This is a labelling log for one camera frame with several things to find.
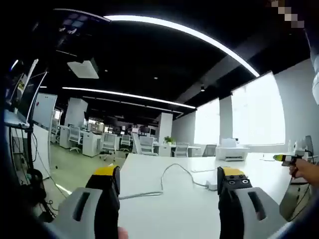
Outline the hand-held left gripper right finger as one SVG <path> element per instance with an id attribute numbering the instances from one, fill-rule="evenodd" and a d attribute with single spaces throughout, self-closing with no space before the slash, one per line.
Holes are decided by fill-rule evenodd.
<path id="1" fill-rule="evenodd" d="M 221 239 L 268 239 L 287 222 L 273 198 L 239 169 L 217 168 L 217 194 Z"/>

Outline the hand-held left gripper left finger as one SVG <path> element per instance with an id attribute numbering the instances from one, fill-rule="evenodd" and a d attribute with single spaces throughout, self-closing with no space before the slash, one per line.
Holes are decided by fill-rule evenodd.
<path id="1" fill-rule="evenodd" d="M 68 239 L 117 239 L 119 194 L 119 166 L 98 168 L 59 205 L 53 224 Z"/>

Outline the person's right hand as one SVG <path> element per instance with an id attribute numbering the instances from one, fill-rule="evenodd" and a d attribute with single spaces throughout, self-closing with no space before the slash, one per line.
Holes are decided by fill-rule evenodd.
<path id="1" fill-rule="evenodd" d="M 313 166 L 313 164 L 304 159 L 297 159 L 295 163 L 289 167 L 290 175 L 293 178 L 303 178 L 310 183 Z"/>

